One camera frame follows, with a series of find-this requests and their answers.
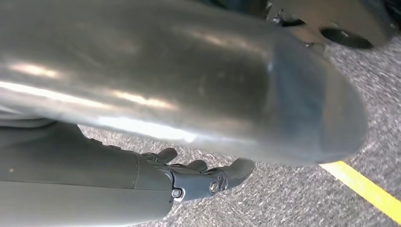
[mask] chrome surface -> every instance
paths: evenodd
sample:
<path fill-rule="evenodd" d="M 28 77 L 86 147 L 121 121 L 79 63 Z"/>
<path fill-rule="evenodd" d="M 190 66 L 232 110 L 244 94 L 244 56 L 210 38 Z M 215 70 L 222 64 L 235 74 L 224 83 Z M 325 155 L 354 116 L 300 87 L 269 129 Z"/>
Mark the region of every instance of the chrome surface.
<path fill-rule="evenodd" d="M 3 0 L 0 106 L 261 161 L 363 143 L 359 94 L 263 21 L 176 1 Z"/>

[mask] round hole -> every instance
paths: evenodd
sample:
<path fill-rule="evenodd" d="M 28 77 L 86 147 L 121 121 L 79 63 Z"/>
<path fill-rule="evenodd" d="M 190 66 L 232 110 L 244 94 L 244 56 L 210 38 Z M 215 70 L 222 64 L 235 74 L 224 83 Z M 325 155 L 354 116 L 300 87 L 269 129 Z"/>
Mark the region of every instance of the round hole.
<path fill-rule="evenodd" d="M 373 47 L 373 44 L 371 44 L 367 39 L 346 30 L 323 28 L 320 30 L 320 33 L 326 39 L 344 46 L 359 49 L 369 49 Z"/>

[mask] gray carpet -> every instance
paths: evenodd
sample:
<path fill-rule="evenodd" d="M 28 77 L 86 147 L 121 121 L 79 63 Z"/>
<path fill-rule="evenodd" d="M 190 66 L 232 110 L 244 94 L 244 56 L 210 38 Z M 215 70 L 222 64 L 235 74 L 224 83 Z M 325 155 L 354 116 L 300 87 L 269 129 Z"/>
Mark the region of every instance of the gray carpet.
<path fill-rule="evenodd" d="M 331 46 L 326 54 L 363 94 L 370 112 L 366 145 L 347 163 L 401 200 L 401 38 L 372 51 Z M 235 158 L 82 127 L 92 138 L 137 152 L 173 146 L 176 162 L 204 159 L 211 167 Z M 320 167 L 258 163 L 239 188 L 213 198 L 176 203 L 163 220 L 138 227 L 397 226 Z"/>

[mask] yellow stripe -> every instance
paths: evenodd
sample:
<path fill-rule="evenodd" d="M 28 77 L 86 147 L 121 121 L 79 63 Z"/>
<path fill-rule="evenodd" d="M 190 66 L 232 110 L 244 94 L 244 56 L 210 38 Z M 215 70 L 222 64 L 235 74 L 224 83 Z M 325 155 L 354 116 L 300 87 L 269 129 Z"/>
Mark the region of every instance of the yellow stripe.
<path fill-rule="evenodd" d="M 401 202 L 395 197 L 342 161 L 320 166 L 401 225 Z"/>

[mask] screw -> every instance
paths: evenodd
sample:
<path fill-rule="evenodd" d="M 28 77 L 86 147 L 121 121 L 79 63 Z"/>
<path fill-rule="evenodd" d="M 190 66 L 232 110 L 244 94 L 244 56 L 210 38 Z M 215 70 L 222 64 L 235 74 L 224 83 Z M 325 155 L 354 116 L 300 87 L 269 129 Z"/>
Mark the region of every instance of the screw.
<path fill-rule="evenodd" d="M 214 195 L 214 194 L 216 194 L 217 192 L 218 192 L 218 183 L 217 183 L 216 181 L 210 182 L 210 185 L 209 185 L 209 193 L 210 193 L 211 195 Z"/>
<path fill-rule="evenodd" d="M 173 189 L 173 191 L 171 192 L 171 196 L 173 196 L 174 198 L 179 198 L 182 194 L 182 191 L 180 189 Z"/>

